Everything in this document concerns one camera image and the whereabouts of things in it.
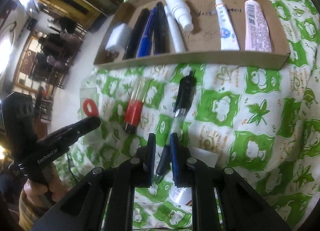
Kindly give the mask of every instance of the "barcode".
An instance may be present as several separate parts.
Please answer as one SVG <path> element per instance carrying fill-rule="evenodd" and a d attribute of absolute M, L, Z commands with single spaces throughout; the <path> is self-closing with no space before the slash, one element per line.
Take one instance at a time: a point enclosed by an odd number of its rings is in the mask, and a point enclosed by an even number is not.
<path fill-rule="evenodd" d="M 248 15 L 250 18 L 255 19 L 255 16 L 254 16 L 254 5 L 247 4 L 247 15 Z"/>

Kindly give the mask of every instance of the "red rubber band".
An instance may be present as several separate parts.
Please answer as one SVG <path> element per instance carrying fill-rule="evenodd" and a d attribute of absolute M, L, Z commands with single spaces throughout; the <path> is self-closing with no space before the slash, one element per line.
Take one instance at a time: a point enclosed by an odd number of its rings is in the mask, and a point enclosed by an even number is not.
<path fill-rule="evenodd" d="M 97 105 L 94 102 L 94 100 L 92 100 L 92 99 L 88 98 L 88 99 L 84 100 L 84 102 L 82 104 L 82 108 L 83 108 L 84 113 L 89 117 L 99 116 L 99 111 L 98 111 Z"/>

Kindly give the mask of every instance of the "green and white tablecloth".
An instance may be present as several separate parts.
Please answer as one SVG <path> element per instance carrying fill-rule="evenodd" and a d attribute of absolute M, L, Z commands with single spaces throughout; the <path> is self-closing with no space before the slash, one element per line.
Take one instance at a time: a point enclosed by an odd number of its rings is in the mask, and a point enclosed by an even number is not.
<path fill-rule="evenodd" d="M 217 153 L 217 166 L 233 167 L 297 229 L 320 197 L 319 14 L 310 0 L 270 1 L 291 49 L 280 71 L 213 64 L 96 69 L 83 87 L 98 89 L 103 141 L 72 146 L 74 174 L 80 178 L 94 166 L 118 166 L 146 144 L 150 132 L 156 134 L 157 165 L 179 81 L 194 69 L 196 94 L 183 124 L 183 144 Z M 128 135 L 121 123 L 139 76 L 153 80 L 137 134 Z M 56 165 L 74 185 L 66 157 Z M 192 227 L 191 207 L 168 198 L 172 185 L 168 174 L 159 185 L 136 189 L 133 228 Z"/>

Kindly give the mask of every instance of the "cardboard box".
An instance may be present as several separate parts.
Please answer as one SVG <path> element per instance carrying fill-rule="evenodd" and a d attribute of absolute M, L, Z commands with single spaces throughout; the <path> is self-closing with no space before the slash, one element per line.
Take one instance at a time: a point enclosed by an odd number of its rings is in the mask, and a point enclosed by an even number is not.
<path fill-rule="evenodd" d="M 170 53 L 151 55 L 148 57 L 122 60 L 124 51 L 119 55 L 112 55 L 105 51 L 112 29 L 127 23 L 133 28 L 144 7 L 152 9 L 158 1 L 164 0 L 130 0 L 121 4 L 102 40 L 94 65 L 108 70 L 123 67 L 176 64 L 176 63 L 216 63 L 261 67 L 266 69 L 280 69 L 285 63 L 290 49 L 282 25 L 276 11 L 269 0 L 255 0 L 259 2 L 268 23 L 272 53 L 244 51 L 245 43 L 245 12 L 246 0 L 223 0 L 233 24 L 241 51 L 220 51 L 220 28 L 215 10 L 215 0 L 185 0 L 191 9 L 194 29 L 192 32 L 182 33 L 188 52 L 175 54 L 170 38 Z"/>

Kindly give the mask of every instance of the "sleeve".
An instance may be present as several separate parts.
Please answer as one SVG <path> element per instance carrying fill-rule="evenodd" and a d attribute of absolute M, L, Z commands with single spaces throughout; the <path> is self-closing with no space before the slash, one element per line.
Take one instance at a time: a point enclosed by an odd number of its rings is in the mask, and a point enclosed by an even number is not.
<path fill-rule="evenodd" d="M 20 194 L 19 212 L 20 212 L 19 225 L 25 231 L 30 231 L 35 221 L 37 221 L 45 213 L 44 210 L 34 206 L 31 202 L 29 202 L 27 195 L 24 192 L 24 189 L 21 191 L 21 194 Z"/>

